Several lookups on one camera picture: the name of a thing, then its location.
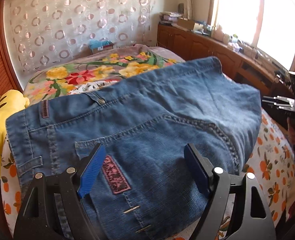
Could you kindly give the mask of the white plastic jug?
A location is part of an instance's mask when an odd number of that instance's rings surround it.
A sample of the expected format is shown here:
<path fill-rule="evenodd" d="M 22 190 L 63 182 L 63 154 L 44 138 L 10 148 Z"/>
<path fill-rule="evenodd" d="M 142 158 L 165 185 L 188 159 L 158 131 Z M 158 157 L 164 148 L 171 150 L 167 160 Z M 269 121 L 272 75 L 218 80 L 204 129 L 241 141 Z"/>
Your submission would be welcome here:
<path fill-rule="evenodd" d="M 224 39 L 224 32 L 222 31 L 222 27 L 220 25 L 216 25 L 213 27 L 211 32 L 211 37 L 217 41 L 222 42 Z"/>

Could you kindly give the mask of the yellow Pikachu plush toy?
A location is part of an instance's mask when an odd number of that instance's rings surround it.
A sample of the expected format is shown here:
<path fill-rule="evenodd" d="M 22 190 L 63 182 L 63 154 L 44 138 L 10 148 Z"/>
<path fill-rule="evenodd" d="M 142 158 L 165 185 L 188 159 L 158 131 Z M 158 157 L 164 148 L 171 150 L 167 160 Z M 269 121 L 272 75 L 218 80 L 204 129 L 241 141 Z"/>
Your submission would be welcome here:
<path fill-rule="evenodd" d="M 18 90 L 11 89 L 0 96 L 0 178 L 3 145 L 7 135 L 5 121 L 11 115 L 24 110 L 29 105 L 30 100 Z"/>

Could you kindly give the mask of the wooden window side cabinet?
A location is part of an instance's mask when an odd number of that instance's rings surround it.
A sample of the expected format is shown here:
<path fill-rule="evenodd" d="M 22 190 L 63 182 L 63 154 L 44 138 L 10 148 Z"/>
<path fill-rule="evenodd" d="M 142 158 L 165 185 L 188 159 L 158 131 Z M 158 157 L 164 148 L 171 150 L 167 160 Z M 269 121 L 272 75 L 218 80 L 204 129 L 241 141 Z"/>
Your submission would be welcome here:
<path fill-rule="evenodd" d="M 209 37 L 159 24 L 157 44 L 185 61 L 216 56 L 221 61 L 224 74 L 238 83 L 257 88 L 262 96 L 293 96 L 289 88 L 263 66 Z"/>

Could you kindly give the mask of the stack of papers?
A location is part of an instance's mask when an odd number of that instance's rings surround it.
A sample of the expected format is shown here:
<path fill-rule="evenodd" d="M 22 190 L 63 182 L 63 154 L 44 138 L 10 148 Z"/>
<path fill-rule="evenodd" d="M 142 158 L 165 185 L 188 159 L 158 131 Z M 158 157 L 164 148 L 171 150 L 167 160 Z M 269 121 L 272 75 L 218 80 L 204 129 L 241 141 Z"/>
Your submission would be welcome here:
<path fill-rule="evenodd" d="M 172 23 L 177 23 L 178 19 L 182 18 L 183 15 L 178 12 L 165 11 L 165 12 L 160 12 L 159 17 L 160 17 L 160 23 L 171 25 Z"/>

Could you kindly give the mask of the floral pink blanket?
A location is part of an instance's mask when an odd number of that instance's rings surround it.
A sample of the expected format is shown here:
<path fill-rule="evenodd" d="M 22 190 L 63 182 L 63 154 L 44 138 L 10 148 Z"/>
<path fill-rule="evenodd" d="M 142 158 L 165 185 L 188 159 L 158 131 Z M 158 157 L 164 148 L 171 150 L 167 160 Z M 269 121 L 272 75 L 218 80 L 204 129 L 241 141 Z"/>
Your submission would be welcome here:
<path fill-rule="evenodd" d="M 162 47 L 136 44 L 107 50 L 37 72 L 27 83 L 23 95 L 31 104 L 100 90 L 128 77 L 184 62 Z"/>

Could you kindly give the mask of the circle pattern sheer curtain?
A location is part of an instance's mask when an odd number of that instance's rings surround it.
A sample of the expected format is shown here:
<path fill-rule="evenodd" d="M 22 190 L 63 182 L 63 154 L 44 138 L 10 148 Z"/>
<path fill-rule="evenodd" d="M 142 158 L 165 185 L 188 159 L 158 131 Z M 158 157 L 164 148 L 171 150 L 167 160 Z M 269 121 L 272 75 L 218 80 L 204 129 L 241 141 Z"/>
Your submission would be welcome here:
<path fill-rule="evenodd" d="M 5 36 L 21 74 L 89 52 L 92 41 L 146 43 L 155 0 L 5 0 Z"/>

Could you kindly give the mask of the cardboard box on cabinet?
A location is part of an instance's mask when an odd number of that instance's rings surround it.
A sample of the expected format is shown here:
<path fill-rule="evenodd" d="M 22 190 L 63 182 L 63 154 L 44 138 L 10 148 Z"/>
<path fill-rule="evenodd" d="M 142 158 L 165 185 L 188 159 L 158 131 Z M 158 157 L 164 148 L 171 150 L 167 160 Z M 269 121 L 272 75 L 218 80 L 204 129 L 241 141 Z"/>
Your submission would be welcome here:
<path fill-rule="evenodd" d="M 177 25 L 190 31 L 200 31 L 201 29 L 203 29 L 204 26 L 204 24 L 202 23 L 185 18 L 179 18 L 177 20 Z"/>

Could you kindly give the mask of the blue denim jeans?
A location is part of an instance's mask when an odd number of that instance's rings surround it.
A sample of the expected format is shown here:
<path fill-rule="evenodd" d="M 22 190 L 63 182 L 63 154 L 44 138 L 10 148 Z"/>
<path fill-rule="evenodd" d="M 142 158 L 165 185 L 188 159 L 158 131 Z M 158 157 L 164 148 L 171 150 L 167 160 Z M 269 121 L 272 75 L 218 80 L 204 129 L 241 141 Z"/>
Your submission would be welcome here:
<path fill-rule="evenodd" d="M 166 239 L 199 219 L 208 201 L 185 145 L 239 174 L 258 137 L 260 100 L 207 57 L 41 101 L 6 121 L 21 191 L 36 173 L 64 172 L 102 144 L 106 159 L 82 201 L 91 222 L 108 239 Z"/>

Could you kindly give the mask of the cardboard box with blue cloth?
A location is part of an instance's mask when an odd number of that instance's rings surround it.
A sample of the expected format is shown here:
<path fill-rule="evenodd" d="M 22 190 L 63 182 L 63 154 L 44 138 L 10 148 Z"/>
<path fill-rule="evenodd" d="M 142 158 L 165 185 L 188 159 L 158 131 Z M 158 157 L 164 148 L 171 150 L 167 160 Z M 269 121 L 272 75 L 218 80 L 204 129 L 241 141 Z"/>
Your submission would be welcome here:
<path fill-rule="evenodd" d="M 93 55 L 106 50 L 111 50 L 114 48 L 114 46 L 114 43 L 111 41 L 90 40 L 88 44 L 88 47 Z"/>

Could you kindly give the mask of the wood framed window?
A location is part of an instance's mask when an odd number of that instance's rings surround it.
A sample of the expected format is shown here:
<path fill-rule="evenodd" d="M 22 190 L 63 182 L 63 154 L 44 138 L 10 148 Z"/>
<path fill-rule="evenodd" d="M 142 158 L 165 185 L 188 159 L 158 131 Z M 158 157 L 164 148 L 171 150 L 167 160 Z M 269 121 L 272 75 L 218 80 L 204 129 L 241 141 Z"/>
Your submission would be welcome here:
<path fill-rule="evenodd" d="M 209 22 L 248 44 L 263 64 L 295 71 L 295 0 L 210 0 Z"/>

